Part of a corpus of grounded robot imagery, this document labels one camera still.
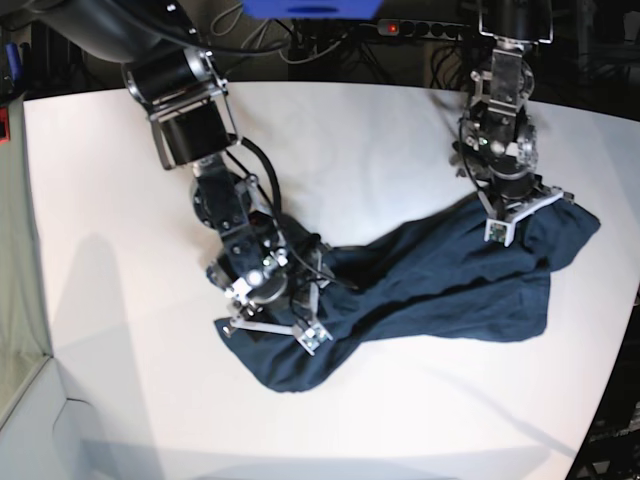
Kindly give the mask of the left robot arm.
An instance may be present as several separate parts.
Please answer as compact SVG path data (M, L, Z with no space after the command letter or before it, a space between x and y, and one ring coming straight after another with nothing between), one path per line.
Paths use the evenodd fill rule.
M537 172L537 130L527 112L535 89L525 59L554 38L548 1L481 1L478 32L493 40L490 56L470 71L472 90L458 124L459 169L486 212L484 239L510 246L520 223L573 194L544 184Z

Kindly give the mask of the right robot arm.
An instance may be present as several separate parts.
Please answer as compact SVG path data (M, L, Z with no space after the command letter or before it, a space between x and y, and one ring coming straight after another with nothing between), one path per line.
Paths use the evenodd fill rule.
M121 67L130 95L150 123L161 165L188 166L199 221L221 241L209 281L229 301L226 334L285 335L309 354L330 340L318 317L322 253L290 241L269 160L263 188L247 170L229 169L230 148L251 148L231 112L228 84L213 51L176 1L28 1L37 20L89 54Z

